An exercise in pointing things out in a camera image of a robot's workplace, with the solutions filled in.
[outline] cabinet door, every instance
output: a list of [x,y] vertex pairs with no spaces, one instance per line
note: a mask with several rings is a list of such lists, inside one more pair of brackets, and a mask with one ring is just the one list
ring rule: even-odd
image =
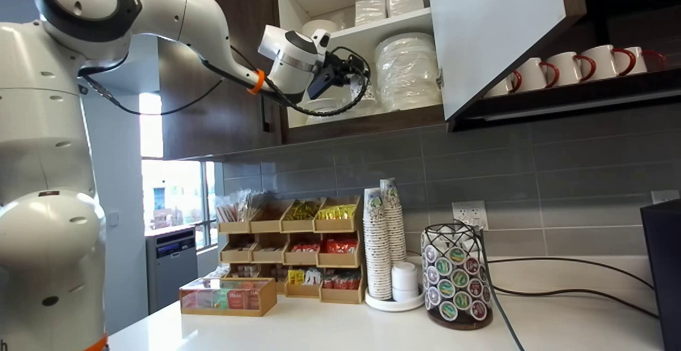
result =
[[585,0],[430,0],[445,118],[586,14]]
[[[216,0],[229,24],[231,43],[258,68],[272,62],[258,54],[266,24],[279,24],[277,0]],[[234,55],[236,60],[245,64]],[[164,111],[193,101],[219,80],[183,45],[159,40]],[[178,159],[280,145],[280,108],[225,80],[194,106],[163,117],[163,157]]]

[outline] white mug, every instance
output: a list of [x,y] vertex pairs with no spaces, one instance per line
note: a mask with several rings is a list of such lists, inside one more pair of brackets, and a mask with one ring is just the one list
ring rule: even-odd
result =
[[514,70],[498,84],[494,85],[483,98],[506,96],[506,94],[515,93],[522,84],[522,76],[520,72]]
[[[554,77],[551,82],[546,81],[546,74],[543,68],[551,68]],[[541,58],[532,57],[518,68],[522,77],[522,83],[518,91],[533,91],[537,89],[550,88],[560,79],[560,70],[552,63],[542,62]]]
[[[636,56],[632,52],[627,49],[613,48],[611,45],[596,46],[584,51],[582,55],[596,62],[596,72],[589,81],[624,76],[632,71],[637,62]],[[622,56],[621,64],[617,63],[616,55]],[[589,63],[586,60],[582,61],[582,72],[588,72],[588,65]]]
[[[582,66],[579,65],[579,61],[586,61],[589,65],[589,71],[584,74],[582,72]],[[557,55],[551,56],[546,60],[547,63],[552,63],[560,71],[560,76],[556,85],[570,85],[577,84],[582,81],[586,81],[596,72],[596,62],[591,60],[591,58],[577,55],[576,52],[564,52]],[[547,73],[549,81],[554,80],[554,74],[552,72]]]
[[[634,64],[634,68],[628,74],[647,73],[647,66],[645,65],[644,58],[644,56],[647,55],[654,56],[657,59],[657,65],[659,66],[660,69],[664,69],[667,63],[667,56],[663,55],[662,53],[657,53],[655,51],[646,51],[640,48],[640,46],[632,46],[630,48],[627,48],[626,50],[632,52],[636,57],[636,63]],[[615,56],[615,63],[618,68],[626,67],[627,62],[628,62],[627,55]]]

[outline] appliance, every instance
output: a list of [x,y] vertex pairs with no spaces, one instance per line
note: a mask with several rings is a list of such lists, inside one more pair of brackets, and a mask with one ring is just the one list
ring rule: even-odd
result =
[[171,227],[146,235],[149,315],[178,300],[180,287],[198,278],[194,227]]
[[681,200],[641,208],[666,351],[681,350]]

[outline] white cabinet door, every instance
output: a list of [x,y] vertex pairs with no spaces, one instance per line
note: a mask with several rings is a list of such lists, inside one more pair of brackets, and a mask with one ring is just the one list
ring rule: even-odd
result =
[[586,14],[584,0],[430,0],[445,118]]

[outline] white countertop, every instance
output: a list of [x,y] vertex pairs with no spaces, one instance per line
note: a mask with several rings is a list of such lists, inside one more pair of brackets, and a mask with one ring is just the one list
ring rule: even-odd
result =
[[[527,351],[662,350],[660,324],[600,298],[500,296]],[[361,351],[397,349],[513,350],[497,310],[492,324],[454,331],[430,321],[425,308],[386,313],[367,305],[286,298],[265,317],[181,315],[179,303],[117,332],[111,351]]]

